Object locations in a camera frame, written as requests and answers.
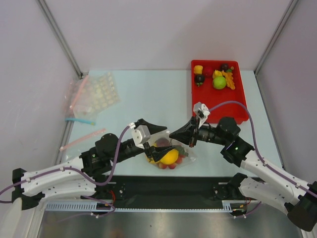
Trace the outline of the yellow bell pepper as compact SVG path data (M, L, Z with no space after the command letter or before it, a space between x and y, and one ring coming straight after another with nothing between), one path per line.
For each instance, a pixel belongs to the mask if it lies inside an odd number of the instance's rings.
M158 161L155 161L153 158L150 158L150 157L147 157L147 161L150 163L150 164L157 164Z

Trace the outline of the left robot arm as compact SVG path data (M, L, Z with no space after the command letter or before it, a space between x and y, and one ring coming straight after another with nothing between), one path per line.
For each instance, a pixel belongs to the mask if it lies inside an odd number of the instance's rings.
M91 198L94 195L105 198L118 163L139 154L160 162L167 154L176 151L174 145L158 147L148 143L152 135L166 129L140 119L129 124L120 136L104 134L94 147L64 163L33 172L15 169L12 172L11 202L20 199L21 209L28 210L50 198Z

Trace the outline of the purple passion fruit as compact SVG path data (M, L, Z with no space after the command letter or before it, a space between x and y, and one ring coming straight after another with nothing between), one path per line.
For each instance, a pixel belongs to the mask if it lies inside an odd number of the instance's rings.
M166 147L166 146L170 146L170 145L171 145L170 141L164 137L159 138L154 143L155 147Z

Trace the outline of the lychee bunch with leaves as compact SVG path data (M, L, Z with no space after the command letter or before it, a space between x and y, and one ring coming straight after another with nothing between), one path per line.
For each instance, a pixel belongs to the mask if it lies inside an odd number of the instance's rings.
M173 170L173 169L175 169L178 165L181 165L181 164L183 163L184 159L185 159L186 157L188 157L189 154L188 154L188 152L185 150L184 147L182 147L182 146L180 146L180 145L177 145L177 146L175 146L175 149L178 150L178 152L179 152L179 157L178 157L177 161L176 161L175 163L171 164L171 165L165 165L165 164L163 164L163 163L158 163L158 167L159 167L160 169L170 169L170 170Z

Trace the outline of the yellow lemon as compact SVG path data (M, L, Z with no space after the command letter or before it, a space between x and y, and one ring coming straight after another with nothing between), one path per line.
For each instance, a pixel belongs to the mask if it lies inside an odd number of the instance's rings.
M160 160L161 163L165 165L171 165L177 161L179 157L179 152L176 149L172 149L167 154L165 154Z

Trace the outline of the clear zip bag with pattern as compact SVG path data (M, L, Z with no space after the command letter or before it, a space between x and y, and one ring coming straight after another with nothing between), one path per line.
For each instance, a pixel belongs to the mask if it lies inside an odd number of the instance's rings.
M149 140L150 146L166 147L174 146L160 161L155 162L153 159L146 157L147 162L159 169L174 170L183 166L190 165L197 160L196 155L191 148L175 139L169 138L169 131L162 131L151 136Z

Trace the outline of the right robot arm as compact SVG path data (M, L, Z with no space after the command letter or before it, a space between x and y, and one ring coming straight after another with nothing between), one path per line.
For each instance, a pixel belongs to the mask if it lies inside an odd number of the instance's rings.
M284 213L298 228L312 231L317 223L317 183L308 183L275 166L239 133L234 118L224 117L213 127L200 125L198 117L192 117L169 137L190 147L197 141L224 146L220 153L227 162L263 180L259 183L246 175L236 174L228 187L232 198L254 198Z

